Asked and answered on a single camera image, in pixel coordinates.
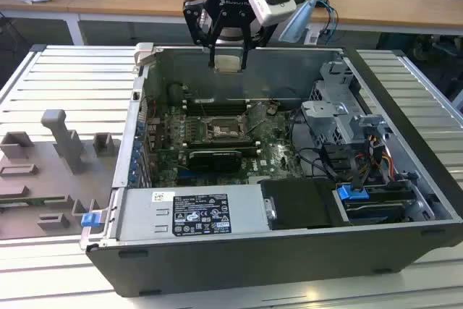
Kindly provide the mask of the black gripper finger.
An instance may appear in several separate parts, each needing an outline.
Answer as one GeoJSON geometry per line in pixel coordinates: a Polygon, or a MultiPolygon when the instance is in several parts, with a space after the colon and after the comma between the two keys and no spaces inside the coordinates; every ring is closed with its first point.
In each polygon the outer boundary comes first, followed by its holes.
{"type": "Polygon", "coordinates": [[[216,42],[224,29],[224,9],[219,3],[220,0],[185,0],[182,9],[193,43],[209,49],[210,68],[215,67],[216,42]],[[207,33],[200,24],[203,11],[212,20],[207,33]]]}
{"type": "Polygon", "coordinates": [[[255,48],[266,47],[278,25],[274,24],[268,27],[261,26],[259,31],[253,35],[251,33],[250,24],[252,20],[255,19],[255,15],[240,12],[240,17],[240,28],[243,37],[241,70],[244,70],[247,67],[249,52],[255,48]]]}

